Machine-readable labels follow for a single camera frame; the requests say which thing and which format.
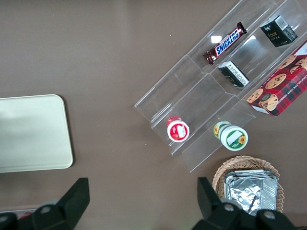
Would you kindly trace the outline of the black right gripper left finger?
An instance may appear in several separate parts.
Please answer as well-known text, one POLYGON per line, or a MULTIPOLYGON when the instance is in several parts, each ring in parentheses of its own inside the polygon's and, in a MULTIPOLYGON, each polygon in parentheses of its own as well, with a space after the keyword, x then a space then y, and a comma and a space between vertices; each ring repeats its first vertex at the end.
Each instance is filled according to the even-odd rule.
POLYGON ((39 207, 18 219, 12 212, 0 215, 2 230, 72 230, 90 202, 88 178, 79 178, 56 204, 39 207))

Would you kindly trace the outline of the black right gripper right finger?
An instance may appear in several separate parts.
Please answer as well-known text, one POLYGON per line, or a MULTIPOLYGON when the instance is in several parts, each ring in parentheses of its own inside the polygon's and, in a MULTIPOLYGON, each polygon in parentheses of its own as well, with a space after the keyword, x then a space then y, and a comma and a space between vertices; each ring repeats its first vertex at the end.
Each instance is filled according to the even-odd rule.
POLYGON ((194 230, 296 230, 297 227, 284 214, 263 209, 251 216, 238 206, 222 202, 209 180, 197 181, 198 204, 203 216, 194 230))

